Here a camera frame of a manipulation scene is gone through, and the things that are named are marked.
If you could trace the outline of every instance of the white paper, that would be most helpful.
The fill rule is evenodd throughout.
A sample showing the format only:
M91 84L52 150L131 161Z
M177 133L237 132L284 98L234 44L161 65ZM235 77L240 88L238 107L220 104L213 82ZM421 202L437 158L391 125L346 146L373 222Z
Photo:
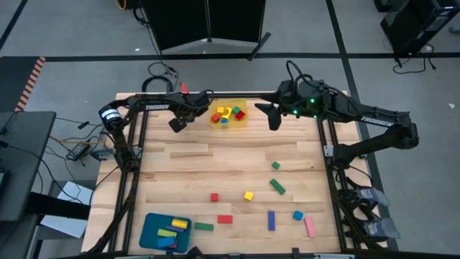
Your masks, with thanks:
M89 199L90 199L91 194L93 193L92 190L85 188L83 186L80 186L78 184L75 184L73 182L70 182L70 181L68 181L65 184L63 189L69 195L75 198L78 198L84 204L89 205ZM64 194L62 191L57 196L57 198L65 200L65 201L70 201L73 199L67 196L66 194ZM41 224L44 226L50 227L54 230L61 231L65 234L71 235L73 237L81 238L83 236L83 233L86 230L86 225L88 224L88 221L82 220L82 219L69 219L66 217L56 217L56 216L46 215L43 217Z

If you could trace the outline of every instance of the electronic device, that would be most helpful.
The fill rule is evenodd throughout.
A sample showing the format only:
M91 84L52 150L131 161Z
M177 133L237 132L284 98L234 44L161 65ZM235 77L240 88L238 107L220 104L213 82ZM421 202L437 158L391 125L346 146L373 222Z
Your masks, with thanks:
M399 56L418 53L460 12L459 0L404 0L380 23Z
M77 161L89 149L90 145L85 143L78 143L69 153L65 156L68 160Z

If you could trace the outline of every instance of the wooden tabletop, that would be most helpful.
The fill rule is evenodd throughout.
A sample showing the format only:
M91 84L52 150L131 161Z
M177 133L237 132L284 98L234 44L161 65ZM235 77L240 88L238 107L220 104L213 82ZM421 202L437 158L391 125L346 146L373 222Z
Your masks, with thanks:
M144 218L151 212L214 224L214 231L192 230L190 236L189 249L197 245L206 254L290 253L292 247L301 253L340 251L316 120L283 117L280 129L270 131L267 116L254 107L256 102L261 101L247 99L247 127L228 130L212 129L204 114L174 133L167 123L171 112L149 113L130 255L165 253L139 246ZM359 141L355 123L336 124L336 131L340 143ZM278 171L271 167L273 161L281 164ZM355 159L352 165L367 172L364 160ZM102 162L98 182L115 167L114 160ZM358 184L370 185L354 169L346 174ZM284 195L271 187L272 178L284 186ZM91 248L111 222L119 179L120 172L115 171L96 190L82 251ZM244 200L245 191L254 192L252 201ZM217 203L210 202L213 192L219 193ZM276 212L274 232L267 228L269 210ZM304 222L293 219L296 210L313 218L317 237L310 238ZM233 215L233 224L217 224L218 214ZM124 222L120 226L117 249Z

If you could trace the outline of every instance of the red block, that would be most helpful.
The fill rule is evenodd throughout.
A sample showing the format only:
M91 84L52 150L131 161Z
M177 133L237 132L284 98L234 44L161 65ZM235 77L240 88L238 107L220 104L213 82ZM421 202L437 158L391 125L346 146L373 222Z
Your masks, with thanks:
M235 118L238 120L242 120L244 118L244 115L246 115L243 111L239 111L236 115Z
M218 115L218 114L215 114L211 117L211 120L214 122L214 123L217 123L219 122L219 120L221 119L221 117Z
M211 194L211 201L219 201L219 194Z
M217 223L231 224L233 223L233 216L231 215L217 215Z

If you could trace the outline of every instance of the blue tray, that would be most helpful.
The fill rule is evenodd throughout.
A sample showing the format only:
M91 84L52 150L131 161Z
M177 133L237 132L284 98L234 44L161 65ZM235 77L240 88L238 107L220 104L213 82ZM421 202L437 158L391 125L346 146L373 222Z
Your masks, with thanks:
M158 229L166 230L166 226L170 226L171 223L173 223L173 219L181 219L187 221L188 228L184 232L178 233L178 236L176 237L176 241L178 242L177 248L158 247L158 239L164 238L157 235ZM139 240L139 246L143 248L158 249L174 253L186 253L188 248L188 241L190 241L191 227L192 221L190 219L149 213L147 216L145 216L141 239Z

